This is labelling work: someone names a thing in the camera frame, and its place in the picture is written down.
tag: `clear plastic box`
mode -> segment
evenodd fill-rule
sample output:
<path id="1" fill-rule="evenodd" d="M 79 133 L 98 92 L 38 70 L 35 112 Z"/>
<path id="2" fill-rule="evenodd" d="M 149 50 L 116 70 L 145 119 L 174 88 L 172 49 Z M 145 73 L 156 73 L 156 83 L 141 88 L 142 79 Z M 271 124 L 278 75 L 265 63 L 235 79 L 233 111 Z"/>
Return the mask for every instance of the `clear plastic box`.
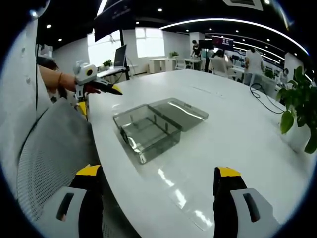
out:
<path id="1" fill-rule="evenodd" d="M 179 126 L 146 104 L 117 114 L 113 120 L 141 164 L 154 159 L 180 140 Z"/>

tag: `screen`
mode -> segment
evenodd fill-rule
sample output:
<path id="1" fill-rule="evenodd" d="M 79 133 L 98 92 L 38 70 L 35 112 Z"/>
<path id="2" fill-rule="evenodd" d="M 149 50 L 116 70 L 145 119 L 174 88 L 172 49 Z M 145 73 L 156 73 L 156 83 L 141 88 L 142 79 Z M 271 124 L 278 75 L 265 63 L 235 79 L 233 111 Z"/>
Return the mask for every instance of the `screen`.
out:
<path id="1" fill-rule="evenodd" d="M 107 8 L 94 20 L 95 41 L 117 30 L 135 28 L 132 0 L 110 3 L 107 2 Z"/>
<path id="2" fill-rule="evenodd" d="M 231 39 L 213 36 L 212 43 L 222 50 L 233 51 L 233 40 Z"/>
<path id="3" fill-rule="evenodd" d="M 238 56 L 235 56 L 235 55 L 232 55 L 232 59 L 233 59 L 233 60 L 239 60 L 239 57 L 238 57 Z"/>
<path id="4" fill-rule="evenodd" d="M 126 48 L 127 48 L 127 45 L 124 45 L 115 51 L 114 64 L 113 64 L 114 67 L 124 67 Z"/>
<path id="5" fill-rule="evenodd" d="M 198 44 L 199 44 L 201 49 L 210 49 L 210 50 L 213 49 L 212 41 L 199 40 Z"/>

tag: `person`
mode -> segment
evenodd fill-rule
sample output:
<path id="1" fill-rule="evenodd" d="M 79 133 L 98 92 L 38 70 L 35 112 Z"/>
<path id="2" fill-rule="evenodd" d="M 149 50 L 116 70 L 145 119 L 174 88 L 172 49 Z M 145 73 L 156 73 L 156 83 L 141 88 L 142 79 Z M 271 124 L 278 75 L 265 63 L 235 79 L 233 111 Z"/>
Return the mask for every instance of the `person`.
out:
<path id="1" fill-rule="evenodd" d="M 212 57 L 213 55 L 214 55 L 213 49 L 209 49 L 207 51 L 205 51 L 205 50 L 202 51 L 203 62 L 205 61 L 204 71 L 206 73 L 210 72 L 210 70 L 209 70 L 210 57 Z"/>
<path id="2" fill-rule="evenodd" d="M 229 60 L 226 61 L 226 60 L 225 60 L 225 55 L 224 55 L 223 50 L 217 50 L 217 52 L 214 53 L 214 55 L 212 56 L 212 58 L 222 59 L 223 62 L 224 62 L 224 64 L 226 65 L 227 69 L 233 67 L 233 64 L 231 63 L 231 61 L 229 61 Z"/>
<path id="3" fill-rule="evenodd" d="M 250 84 L 251 78 L 253 74 L 263 74 L 264 65 L 263 65 L 263 58 L 255 48 L 251 48 L 246 52 L 246 59 L 245 59 L 245 83 Z"/>
<path id="4" fill-rule="evenodd" d="M 287 68 L 285 68 L 283 70 L 283 72 L 280 73 L 279 78 L 278 78 L 278 84 L 282 87 L 282 88 L 286 88 L 287 89 L 287 83 L 288 83 L 288 73 L 289 70 Z"/>
<path id="5" fill-rule="evenodd" d="M 202 53 L 202 48 L 199 46 L 196 40 L 193 40 L 192 42 L 194 45 L 193 45 L 193 52 L 191 56 L 200 57 Z"/>
<path id="6" fill-rule="evenodd" d="M 37 57 L 38 65 L 48 68 L 53 71 L 59 71 L 59 67 L 57 66 L 56 62 L 52 59 L 48 59 L 45 57 Z M 49 97 L 52 103 L 55 103 L 59 98 L 67 99 L 72 106 L 75 106 L 77 100 L 75 99 L 75 94 L 69 90 L 66 90 L 62 86 L 58 86 L 57 89 L 55 88 L 47 88 Z"/>
<path id="7" fill-rule="evenodd" d="M 75 76 L 37 66 L 37 14 L 17 35 L 0 77 L 0 163 L 12 195 L 17 198 L 17 170 L 23 144 L 42 114 L 52 105 L 47 88 L 74 92 Z M 87 89 L 100 93 L 97 89 Z"/>

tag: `human hand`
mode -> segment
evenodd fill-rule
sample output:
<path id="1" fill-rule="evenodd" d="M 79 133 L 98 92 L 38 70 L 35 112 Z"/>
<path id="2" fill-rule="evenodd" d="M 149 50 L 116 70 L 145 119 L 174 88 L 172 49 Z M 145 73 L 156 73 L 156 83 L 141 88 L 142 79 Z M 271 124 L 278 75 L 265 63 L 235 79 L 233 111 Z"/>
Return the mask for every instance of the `human hand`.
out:
<path id="1" fill-rule="evenodd" d="M 76 78 L 71 74 L 63 74 L 60 76 L 59 84 L 65 89 L 76 92 Z M 100 93 L 100 91 L 91 85 L 85 85 L 86 93 Z"/>

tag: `black ceiling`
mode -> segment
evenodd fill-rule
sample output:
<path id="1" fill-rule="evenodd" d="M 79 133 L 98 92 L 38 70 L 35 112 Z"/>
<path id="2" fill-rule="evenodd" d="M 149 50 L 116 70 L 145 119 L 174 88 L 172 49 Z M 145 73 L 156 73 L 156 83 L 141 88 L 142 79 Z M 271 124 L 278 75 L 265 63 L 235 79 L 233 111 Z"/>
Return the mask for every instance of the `black ceiling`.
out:
<path id="1" fill-rule="evenodd" d="M 313 36 L 313 29 L 316 27 L 311 24 L 315 15 L 315 1 L 303 0 L 300 3 L 297 1 L 296 4 L 289 0 L 274 1 L 280 4 L 289 18 L 289 29 L 286 29 L 283 19 L 277 14 L 277 8 L 273 6 L 275 4 L 266 5 L 264 0 L 261 0 L 263 11 L 227 6 L 222 0 L 132 1 L 135 14 L 135 19 L 132 20 L 139 21 L 138 26 L 162 27 L 175 22 L 199 18 L 240 19 L 278 30 L 304 46 L 311 55 L 317 53 L 314 46 L 315 37 Z M 54 49 L 57 49 L 62 45 L 85 37 L 92 32 L 93 20 L 96 17 L 100 3 L 101 0 L 51 0 L 49 8 L 39 20 L 38 42 L 51 45 Z M 47 29 L 47 24 L 51 24 L 52 27 Z M 265 46 L 268 46 L 268 50 L 279 56 L 284 56 L 282 51 L 266 44 L 269 43 L 285 52 L 297 53 L 307 67 L 313 68 L 308 56 L 299 47 L 284 37 L 260 27 L 234 22 L 199 22 L 179 25 L 165 30 L 184 33 L 186 33 L 186 30 L 190 32 L 219 33 L 240 42 L 242 41 L 241 37 L 245 37 L 245 43 L 264 49 Z M 274 56 L 270 57 L 275 60 L 279 59 Z"/>

